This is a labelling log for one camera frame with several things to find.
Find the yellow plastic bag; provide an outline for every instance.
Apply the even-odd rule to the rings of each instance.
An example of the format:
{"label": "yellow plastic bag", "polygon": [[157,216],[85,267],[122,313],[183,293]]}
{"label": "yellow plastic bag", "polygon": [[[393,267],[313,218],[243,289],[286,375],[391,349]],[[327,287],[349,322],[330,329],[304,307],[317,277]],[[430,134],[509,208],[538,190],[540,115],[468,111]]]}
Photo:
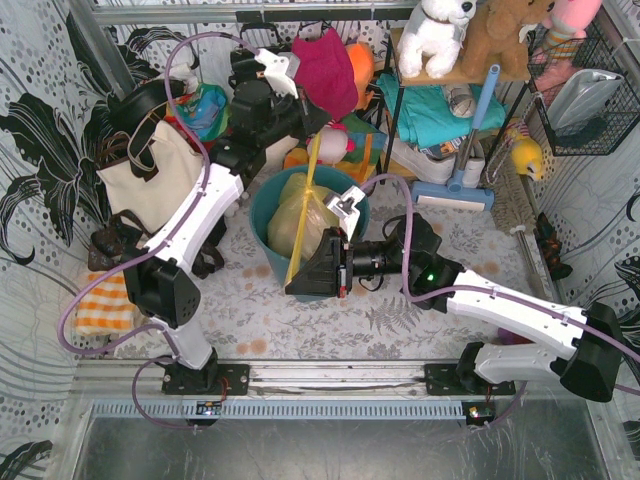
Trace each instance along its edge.
{"label": "yellow plastic bag", "polygon": [[[283,257],[291,258],[296,241],[300,213],[304,202],[307,175],[294,173],[289,177],[282,192],[278,210],[267,227],[269,248]],[[302,241],[301,259],[309,260],[322,239],[325,228],[340,225],[338,217],[324,205],[325,197],[331,193],[327,187],[311,186],[311,195],[307,208],[307,220]]]}

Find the white bag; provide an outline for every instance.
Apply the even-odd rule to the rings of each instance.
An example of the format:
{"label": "white bag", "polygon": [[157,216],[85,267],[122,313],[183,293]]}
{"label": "white bag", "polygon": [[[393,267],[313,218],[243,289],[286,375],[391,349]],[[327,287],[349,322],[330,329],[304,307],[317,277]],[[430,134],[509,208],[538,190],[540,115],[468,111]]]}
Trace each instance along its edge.
{"label": "white bag", "polygon": [[178,210],[200,175],[202,155],[161,120],[149,145],[157,173],[138,178],[125,157],[98,170],[107,188],[112,213],[132,211],[149,232],[156,232]]}

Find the black handle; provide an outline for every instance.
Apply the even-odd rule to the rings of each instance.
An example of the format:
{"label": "black handle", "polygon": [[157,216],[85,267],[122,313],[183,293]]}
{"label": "black handle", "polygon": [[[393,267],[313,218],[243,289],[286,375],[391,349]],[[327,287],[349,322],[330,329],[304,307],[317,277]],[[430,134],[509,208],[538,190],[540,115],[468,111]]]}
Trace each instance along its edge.
{"label": "black handle", "polygon": [[242,38],[242,34],[247,30],[270,30],[276,36],[276,42],[282,43],[282,39],[280,38],[280,34],[278,33],[278,28],[273,23],[268,22],[251,22],[245,23],[242,25],[240,29],[240,38]]}

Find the yellow stick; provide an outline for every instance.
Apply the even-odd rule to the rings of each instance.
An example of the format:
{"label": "yellow stick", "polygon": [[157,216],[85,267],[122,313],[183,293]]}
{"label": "yellow stick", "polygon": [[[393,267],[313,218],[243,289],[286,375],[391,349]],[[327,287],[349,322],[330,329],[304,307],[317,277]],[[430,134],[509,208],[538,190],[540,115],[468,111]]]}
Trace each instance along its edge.
{"label": "yellow stick", "polygon": [[316,171],[316,163],[318,162],[318,153],[320,152],[320,132],[313,139],[311,148],[311,158],[309,159],[309,170],[307,171],[307,184],[304,190],[304,198],[302,199],[302,211],[300,212],[300,221],[298,222],[298,231],[296,232],[296,241],[293,244],[293,253],[291,261],[287,269],[287,277],[284,284],[288,285],[291,279],[300,270],[300,255],[302,254],[302,241],[304,240],[304,229],[307,224],[307,208],[309,207],[309,197],[311,196],[311,183],[313,174]]}

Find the black bag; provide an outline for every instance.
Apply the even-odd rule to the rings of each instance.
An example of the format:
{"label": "black bag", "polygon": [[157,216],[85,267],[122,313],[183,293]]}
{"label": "black bag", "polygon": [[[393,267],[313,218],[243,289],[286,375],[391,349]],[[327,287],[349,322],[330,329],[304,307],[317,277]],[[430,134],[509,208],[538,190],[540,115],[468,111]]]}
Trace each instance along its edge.
{"label": "black bag", "polygon": [[[273,23],[247,23],[240,29],[240,38],[243,38],[243,34],[248,30],[269,30],[275,34],[276,43],[274,45],[265,47],[271,53],[278,55],[283,52],[290,52],[291,45],[287,45],[280,38],[278,29]],[[253,53],[245,48],[237,48],[232,50],[229,54],[231,60],[231,70],[233,74],[229,77],[229,86],[236,88],[236,86],[242,82],[248,80],[259,80],[258,73],[264,71],[264,65],[255,60]]]}

